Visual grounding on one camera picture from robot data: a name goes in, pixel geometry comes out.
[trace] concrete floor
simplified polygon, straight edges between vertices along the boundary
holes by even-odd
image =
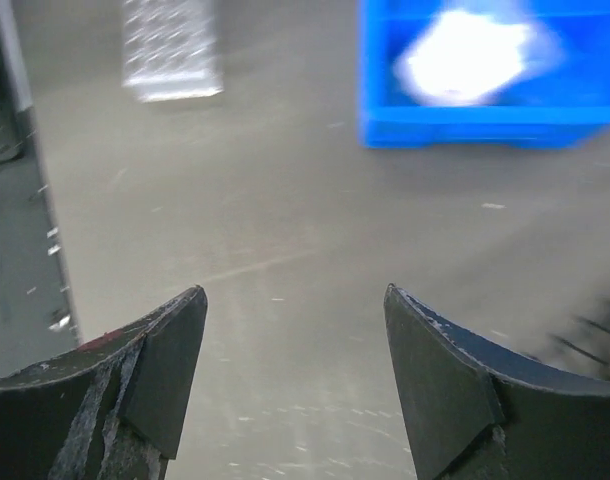
[[[526,348],[610,279],[610,133],[372,152],[351,0],[222,0],[226,93],[140,105],[114,0],[17,2],[82,329],[210,311],[168,478],[413,478],[382,296]]]

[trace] blue storage crate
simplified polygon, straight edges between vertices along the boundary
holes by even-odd
[[[563,40],[561,69],[504,92],[486,107],[423,107],[401,90],[392,65],[432,21],[442,0],[362,0],[359,135],[367,147],[432,143],[574,145],[610,125],[610,0],[532,0]]]

